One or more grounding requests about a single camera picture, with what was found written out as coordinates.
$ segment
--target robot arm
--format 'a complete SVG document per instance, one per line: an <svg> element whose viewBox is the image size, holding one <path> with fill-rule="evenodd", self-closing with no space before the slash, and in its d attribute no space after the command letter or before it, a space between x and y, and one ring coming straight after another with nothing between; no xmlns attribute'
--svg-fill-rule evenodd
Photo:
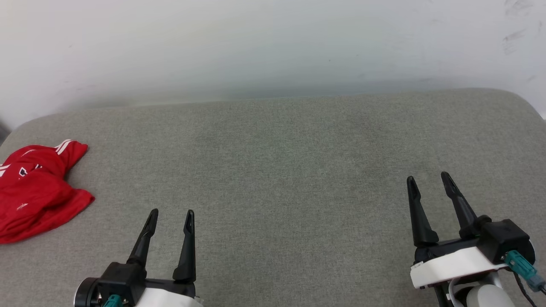
<svg viewBox="0 0 546 307"><path fill-rule="evenodd" d="M440 307L513 307L497 273L509 269L522 275L534 291L544 292L544 280L533 272L535 250L529 235L511 220L477 217L447 172L442 172L442 181L459 220L459 239L439 240L426 218L414 178L407 179L416 247L410 271L413 286L433 287Z"/></svg>
<svg viewBox="0 0 546 307"><path fill-rule="evenodd" d="M100 278L86 278L78 287L74 307L202 307L195 295L195 218L189 210L184 243L173 280L146 278L146 259L159 211L153 209L126 263L112 262Z"/></svg>

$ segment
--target gray fabric surface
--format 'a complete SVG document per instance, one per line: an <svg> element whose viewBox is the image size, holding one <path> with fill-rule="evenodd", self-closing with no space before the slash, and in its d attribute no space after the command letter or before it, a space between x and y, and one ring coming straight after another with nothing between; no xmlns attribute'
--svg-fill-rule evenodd
<svg viewBox="0 0 546 307"><path fill-rule="evenodd" d="M2 123L0 123L0 145L2 145L6 137L8 137L8 134L9 130L2 126Z"/></svg>
<svg viewBox="0 0 546 307"><path fill-rule="evenodd" d="M529 233L546 275L546 125L508 92L85 110L24 124L0 158L68 138L90 146L68 182L97 199L58 229L0 246L1 306L71 306L83 278L125 261L153 208L148 276L170 278L195 210L206 306L436 306L409 277L406 177L433 229L452 239L442 170L478 215ZM527 306L513 277L501 277Z"/></svg>

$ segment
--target teal connector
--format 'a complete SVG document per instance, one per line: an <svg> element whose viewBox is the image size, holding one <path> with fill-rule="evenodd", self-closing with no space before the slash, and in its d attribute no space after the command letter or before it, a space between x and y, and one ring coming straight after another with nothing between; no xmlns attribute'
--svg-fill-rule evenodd
<svg viewBox="0 0 546 307"><path fill-rule="evenodd" d="M123 301L120 296L112 294L104 304L104 307L123 307Z"/></svg>
<svg viewBox="0 0 546 307"><path fill-rule="evenodd" d="M523 257L518 251L509 251L504 258L505 263L521 276L529 285L529 288L533 292L538 292L541 288L544 288L546 281L537 274L537 269L533 267L525 257Z"/></svg>

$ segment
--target red shirt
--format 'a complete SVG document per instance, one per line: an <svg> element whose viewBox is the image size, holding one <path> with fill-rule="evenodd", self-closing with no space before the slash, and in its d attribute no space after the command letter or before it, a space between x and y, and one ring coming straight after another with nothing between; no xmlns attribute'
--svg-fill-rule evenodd
<svg viewBox="0 0 546 307"><path fill-rule="evenodd" d="M94 200L63 179L86 151L87 145L75 140L57 147L30 145L0 165L0 244L57 228Z"/></svg>

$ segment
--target black cable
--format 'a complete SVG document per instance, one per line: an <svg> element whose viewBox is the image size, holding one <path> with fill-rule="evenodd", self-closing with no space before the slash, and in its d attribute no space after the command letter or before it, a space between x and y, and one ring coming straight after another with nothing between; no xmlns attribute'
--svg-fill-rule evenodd
<svg viewBox="0 0 546 307"><path fill-rule="evenodd" d="M529 303L531 303L531 306L537 307L537 305L535 305L531 297L529 297L529 294L527 294L527 292L525 291L525 288L523 288L523 284L521 283L521 279L519 279L518 273L514 272L514 277L515 277L515 281L518 283L519 289L523 293L523 296L529 301Z"/></svg>

